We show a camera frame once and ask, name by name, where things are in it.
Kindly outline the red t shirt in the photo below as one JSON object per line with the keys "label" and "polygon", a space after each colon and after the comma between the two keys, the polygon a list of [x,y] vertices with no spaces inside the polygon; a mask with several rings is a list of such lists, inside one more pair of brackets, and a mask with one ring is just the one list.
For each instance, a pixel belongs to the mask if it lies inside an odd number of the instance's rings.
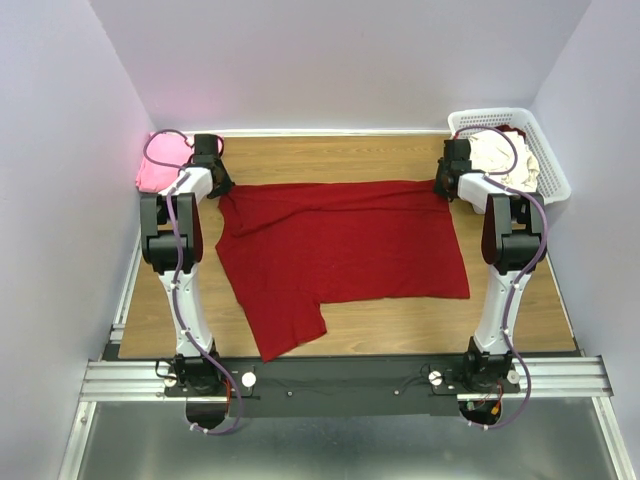
{"label": "red t shirt", "polygon": [[263,361],[324,336],[325,304],[470,295],[432,181],[236,186],[219,209],[216,251]]}

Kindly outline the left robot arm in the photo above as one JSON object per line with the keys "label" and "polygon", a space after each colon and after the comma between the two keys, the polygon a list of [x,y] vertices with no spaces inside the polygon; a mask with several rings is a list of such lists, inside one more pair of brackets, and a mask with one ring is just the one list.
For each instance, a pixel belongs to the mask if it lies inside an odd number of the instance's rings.
{"label": "left robot arm", "polygon": [[[171,164],[154,159],[149,148],[161,135],[180,138],[191,150],[187,159]],[[231,192],[235,183],[223,163],[224,140],[216,134],[190,138],[176,129],[152,133],[143,147],[149,164],[169,168],[176,178],[164,189],[140,197],[140,233],[143,260],[158,275],[166,293],[176,334],[167,387],[213,396],[221,389],[239,392],[235,380],[220,363],[214,336],[200,299],[198,266],[204,239],[198,205]]]}

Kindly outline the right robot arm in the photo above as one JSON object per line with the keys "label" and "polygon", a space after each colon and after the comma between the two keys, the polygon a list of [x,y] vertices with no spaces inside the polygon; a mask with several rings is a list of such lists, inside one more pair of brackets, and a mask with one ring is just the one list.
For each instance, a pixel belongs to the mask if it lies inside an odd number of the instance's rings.
{"label": "right robot arm", "polygon": [[481,253],[488,265],[484,309],[458,378],[474,392],[509,378],[520,301],[537,264],[546,255],[548,222],[543,196],[522,192],[472,168],[467,139],[448,139],[438,160],[434,192],[461,199],[484,212]]}

